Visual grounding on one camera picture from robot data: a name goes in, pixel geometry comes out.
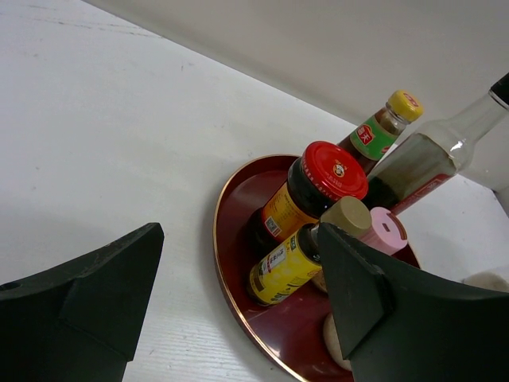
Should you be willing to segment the small yellow label bottle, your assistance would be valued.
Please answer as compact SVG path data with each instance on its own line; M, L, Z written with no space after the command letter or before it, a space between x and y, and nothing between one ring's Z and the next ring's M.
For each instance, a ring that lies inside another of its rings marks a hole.
M322 271L318 233L332 224L355 238L372 225L367 206L355 197L343 197L316 223L307 223L283 240L254 265L247 292L261 306L274 306L288 298Z

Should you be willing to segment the pink lid seasoning jar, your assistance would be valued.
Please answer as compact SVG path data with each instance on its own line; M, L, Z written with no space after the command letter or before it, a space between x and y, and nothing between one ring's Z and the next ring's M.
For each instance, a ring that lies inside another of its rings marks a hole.
M386 255L393 255L408 244L406 230L391 211L374 207L370 214L371 227L359 237L362 243Z

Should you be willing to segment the red lid chili sauce jar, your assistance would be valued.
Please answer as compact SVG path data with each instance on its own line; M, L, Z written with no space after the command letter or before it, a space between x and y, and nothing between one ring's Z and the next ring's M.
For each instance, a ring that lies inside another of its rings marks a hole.
M290 166L286 180L246 224L251 245L265 254L300 227L316 223L343 197L363 199L368 191L361 165L326 141L310 143Z

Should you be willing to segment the green label sauce bottle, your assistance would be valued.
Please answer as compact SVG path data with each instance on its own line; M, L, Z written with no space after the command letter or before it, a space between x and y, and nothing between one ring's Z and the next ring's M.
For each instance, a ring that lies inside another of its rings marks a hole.
M401 133L424 111L417 97L405 90L395 91L371 117L361 123L337 146L346 150L368 175Z

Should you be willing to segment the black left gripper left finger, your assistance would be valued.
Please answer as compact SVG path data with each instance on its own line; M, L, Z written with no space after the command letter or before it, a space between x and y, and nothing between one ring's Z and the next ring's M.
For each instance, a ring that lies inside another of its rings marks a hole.
M1 286L3 381L120 381L134 359L164 242L146 224Z

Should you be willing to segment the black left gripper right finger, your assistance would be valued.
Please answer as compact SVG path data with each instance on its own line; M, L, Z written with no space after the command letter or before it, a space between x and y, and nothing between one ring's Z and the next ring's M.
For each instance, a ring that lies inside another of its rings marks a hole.
M318 244L357 381L505 381L508 296L432 275L332 224Z

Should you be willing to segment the tall dark soy sauce bottle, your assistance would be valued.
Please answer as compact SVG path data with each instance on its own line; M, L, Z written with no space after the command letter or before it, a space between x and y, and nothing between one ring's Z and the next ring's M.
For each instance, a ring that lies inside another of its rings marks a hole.
M508 76L450 119L422 124L368 175L363 203L398 215L472 161L476 144L508 116Z

